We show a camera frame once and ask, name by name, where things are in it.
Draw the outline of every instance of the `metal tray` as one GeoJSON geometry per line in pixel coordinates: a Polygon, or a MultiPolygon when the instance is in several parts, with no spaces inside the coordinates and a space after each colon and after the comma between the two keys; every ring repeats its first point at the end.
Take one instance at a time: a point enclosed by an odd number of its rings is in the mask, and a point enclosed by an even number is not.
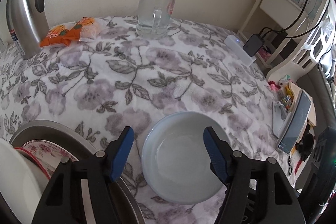
{"type": "MultiPolygon", "coordinates": [[[[13,147],[21,147],[31,140],[56,143],[79,160],[97,152],[97,149],[75,131],[52,121],[38,120],[26,123],[15,132],[9,143],[13,147]]],[[[110,185],[110,191],[122,223],[145,224],[141,210],[122,178],[110,185]]]]}

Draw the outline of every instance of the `table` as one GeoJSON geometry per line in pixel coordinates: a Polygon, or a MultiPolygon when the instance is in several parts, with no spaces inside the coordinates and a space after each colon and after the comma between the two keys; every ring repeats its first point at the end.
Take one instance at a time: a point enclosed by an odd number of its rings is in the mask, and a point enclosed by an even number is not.
{"type": "Polygon", "coordinates": [[[226,131],[230,145],[248,157],[272,156],[288,175],[287,156],[272,135],[275,95],[256,64],[244,66],[224,44],[231,31],[172,19],[168,36],[148,41],[135,34],[136,17],[106,17],[108,40],[45,47],[22,60],[15,46],[0,60],[0,137],[9,141],[24,123],[45,119],[75,130],[97,149],[125,126],[135,141],[123,179],[148,223],[213,223],[223,187],[192,206],[169,203],[147,185],[140,155],[152,126],[177,111],[202,112],[226,131]]]}

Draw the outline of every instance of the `phone screen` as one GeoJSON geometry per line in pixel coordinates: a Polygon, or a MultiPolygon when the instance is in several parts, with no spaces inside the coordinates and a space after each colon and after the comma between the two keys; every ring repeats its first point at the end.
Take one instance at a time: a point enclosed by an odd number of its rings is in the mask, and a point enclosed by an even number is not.
{"type": "Polygon", "coordinates": [[[311,101],[305,92],[301,92],[296,111],[290,121],[286,133],[284,134],[278,148],[289,154],[301,133],[302,127],[307,119],[311,101]]]}

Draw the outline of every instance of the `smartphone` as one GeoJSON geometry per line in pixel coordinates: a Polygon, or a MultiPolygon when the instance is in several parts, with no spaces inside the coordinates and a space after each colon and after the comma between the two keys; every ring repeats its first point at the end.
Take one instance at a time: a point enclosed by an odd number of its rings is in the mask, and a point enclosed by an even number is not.
{"type": "Polygon", "coordinates": [[[294,109],[291,112],[291,117],[285,126],[283,133],[277,141],[277,150],[289,154],[295,145],[311,107],[311,100],[308,95],[300,90],[298,98],[296,99],[294,109]]]}

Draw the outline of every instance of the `thermos label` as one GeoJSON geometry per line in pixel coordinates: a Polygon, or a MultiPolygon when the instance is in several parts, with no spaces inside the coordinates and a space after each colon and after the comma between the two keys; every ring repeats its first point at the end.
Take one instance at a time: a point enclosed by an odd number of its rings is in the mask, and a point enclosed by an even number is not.
{"type": "Polygon", "coordinates": [[[23,50],[23,48],[21,47],[21,44],[19,42],[19,40],[17,39],[17,36],[15,34],[15,31],[14,30],[10,30],[10,35],[12,36],[12,39],[17,47],[17,49],[19,50],[20,54],[23,56],[23,55],[26,55],[25,51],[23,50]]]}

